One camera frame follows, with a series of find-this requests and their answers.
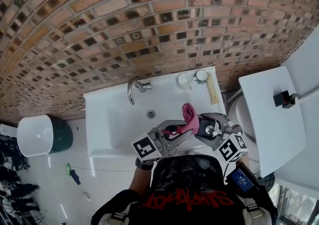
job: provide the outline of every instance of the wristwatch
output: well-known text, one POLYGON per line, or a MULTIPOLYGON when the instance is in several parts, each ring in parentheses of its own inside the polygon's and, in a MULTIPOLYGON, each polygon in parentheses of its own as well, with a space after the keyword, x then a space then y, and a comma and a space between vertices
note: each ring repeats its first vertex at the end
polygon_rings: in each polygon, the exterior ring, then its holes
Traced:
POLYGON ((152 170, 154 162, 145 162, 142 163, 138 158, 136 158, 135 165, 142 170, 152 170))

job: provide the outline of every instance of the toilet lid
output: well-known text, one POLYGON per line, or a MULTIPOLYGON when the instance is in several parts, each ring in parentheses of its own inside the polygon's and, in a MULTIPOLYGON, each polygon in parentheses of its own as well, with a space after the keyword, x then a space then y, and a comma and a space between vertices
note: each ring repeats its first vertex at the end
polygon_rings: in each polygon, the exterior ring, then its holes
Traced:
POLYGON ((244 96, 238 98, 236 104, 236 115, 239 125, 241 125, 243 131, 245 131, 249 136, 256 138, 254 127, 250 118, 250 114, 244 96))

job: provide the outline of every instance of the drain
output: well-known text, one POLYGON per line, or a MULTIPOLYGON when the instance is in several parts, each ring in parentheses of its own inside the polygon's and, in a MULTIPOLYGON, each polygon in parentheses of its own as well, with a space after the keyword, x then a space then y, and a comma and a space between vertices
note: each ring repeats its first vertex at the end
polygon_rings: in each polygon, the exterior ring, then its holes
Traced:
POLYGON ((148 112, 146 113, 146 116, 149 119, 153 119, 155 117, 155 111, 154 110, 148 110, 148 112))

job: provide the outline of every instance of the screen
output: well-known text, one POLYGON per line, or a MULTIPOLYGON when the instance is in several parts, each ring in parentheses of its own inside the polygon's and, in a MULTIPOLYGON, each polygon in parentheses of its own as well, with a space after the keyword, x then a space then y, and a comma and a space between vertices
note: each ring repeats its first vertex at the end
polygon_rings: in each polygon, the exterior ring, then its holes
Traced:
POLYGON ((235 171, 230 177, 242 189, 243 192, 247 192, 252 187, 254 187, 253 183, 240 169, 235 171))

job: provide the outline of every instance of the toilet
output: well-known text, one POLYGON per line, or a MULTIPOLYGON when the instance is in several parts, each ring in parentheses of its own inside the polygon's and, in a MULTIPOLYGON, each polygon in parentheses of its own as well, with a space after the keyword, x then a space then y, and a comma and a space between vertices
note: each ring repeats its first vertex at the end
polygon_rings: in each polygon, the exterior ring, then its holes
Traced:
POLYGON ((245 97, 237 96, 230 105, 228 117, 241 126, 243 139, 248 147, 249 163, 252 171, 259 169, 259 155, 254 127, 250 118, 245 97))

